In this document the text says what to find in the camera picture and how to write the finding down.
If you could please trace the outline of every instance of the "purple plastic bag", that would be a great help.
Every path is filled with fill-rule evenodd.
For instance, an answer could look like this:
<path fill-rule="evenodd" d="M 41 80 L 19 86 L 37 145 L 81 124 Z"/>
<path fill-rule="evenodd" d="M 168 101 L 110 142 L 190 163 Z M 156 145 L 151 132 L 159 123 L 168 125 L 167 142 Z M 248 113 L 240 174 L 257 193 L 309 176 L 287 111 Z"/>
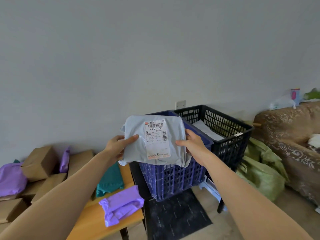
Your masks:
<path fill-rule="evenodd" d="M 0 168 L 0 197 L 16 195 L 27 185 L 27 178 L 23 175 L 20 163 L 8 163 Z"/>
<path fill-rule="evenodd" d="M 70 146 L 66 148 L 64 151 L 61 162 L 60 162 L 60 167 L 59 167 L 59 172 L 60 173 L 67 173 L 68 172 L 68 167 L 69 167 L 69 155 L 70 154 Z"/>
<path fill-rule="evenodd" d="M 119 223 L 120 220 L 132 215 L 142 208 L 144 199 L 139 195 L 138 186 L 122 190 L 99 202 L 104 210 L 106 227 Z"/>

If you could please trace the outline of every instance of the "electrical outlet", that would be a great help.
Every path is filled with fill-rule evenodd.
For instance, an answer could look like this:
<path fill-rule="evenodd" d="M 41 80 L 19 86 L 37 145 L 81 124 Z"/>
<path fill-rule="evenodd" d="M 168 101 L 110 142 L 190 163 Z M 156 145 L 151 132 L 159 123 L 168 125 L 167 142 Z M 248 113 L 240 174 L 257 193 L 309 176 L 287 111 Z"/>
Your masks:
<path fill-rule="evenodd" d="M 183 109 L 185 107 L 186 107 L 186 101 L 185 100 L 176 102 L 176 109 Z"/>

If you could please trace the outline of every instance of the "floor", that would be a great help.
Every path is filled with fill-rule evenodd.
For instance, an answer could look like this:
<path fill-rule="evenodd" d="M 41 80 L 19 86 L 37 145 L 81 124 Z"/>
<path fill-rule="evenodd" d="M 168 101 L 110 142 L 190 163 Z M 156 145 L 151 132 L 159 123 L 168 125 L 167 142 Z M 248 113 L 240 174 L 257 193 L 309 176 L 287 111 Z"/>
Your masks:
<path fill-rule="evenodd" d="M 205 188 L 198 186 L 192 188 L 194 194 L 206 210 L 213 222 L 210 226 L 203 228 L 185 238 L 191 239 L 213 239 L 213 240 L 235 240 L 243 239 L 230 213 L 217 213 L 218 200 L 214 198 Z M 320 214 L 315 211 L 315 206 L 300 196 L 297 192 L 286 188 L 277 198 L 275 204 L 301 225 L 314 239 L 320 239 Z M 141 223 L 128 227 L 131 240 L 146 240 L 146 232 Z M 113 234 L 103 240 L 121 240 L 120 233 Z"/>

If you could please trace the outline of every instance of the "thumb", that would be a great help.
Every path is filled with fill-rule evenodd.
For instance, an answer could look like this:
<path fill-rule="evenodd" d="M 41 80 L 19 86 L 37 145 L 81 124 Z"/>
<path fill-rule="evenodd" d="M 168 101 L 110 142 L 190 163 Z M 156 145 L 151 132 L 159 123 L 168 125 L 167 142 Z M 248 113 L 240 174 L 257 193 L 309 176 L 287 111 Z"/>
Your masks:
<path fill-rule="evenodd" d="M 122 141 L 123 146 L 126 147 L 127 145 L 135 142 L 138 138 L 139 138 L 139 135 L 137 134 L 137 135 L 129 137 L 128 139 L 123 140 Z"/>
<path fill-rule="evenodd" d="M 186 140 L 176 140 L 176 145 L 177 146 L 180 146 L 180 147 L 182 147 L 182 146 L 187 146 L 187 141 Z"/>

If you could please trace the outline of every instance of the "person's left hand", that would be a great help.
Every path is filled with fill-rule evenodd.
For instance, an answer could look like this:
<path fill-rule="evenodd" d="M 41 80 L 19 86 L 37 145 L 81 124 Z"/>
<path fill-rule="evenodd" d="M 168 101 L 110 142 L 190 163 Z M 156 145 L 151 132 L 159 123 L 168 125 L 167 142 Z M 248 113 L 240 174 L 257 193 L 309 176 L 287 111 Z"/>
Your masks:
<path fill-rule="evenodd" d="M 106 144 L 106 148 L 103 150 L 103 152 L 108 155 L 108 158 L 110 158 L 111 165 L 113 165 L 123 156 L 124 148 L 127 145 L 135 142 L 139 138 L 139 135 L 134 135 L 126 140 L 124 138 L 125 136 L 113 137 L 108 141 L 108 143 Z"/>

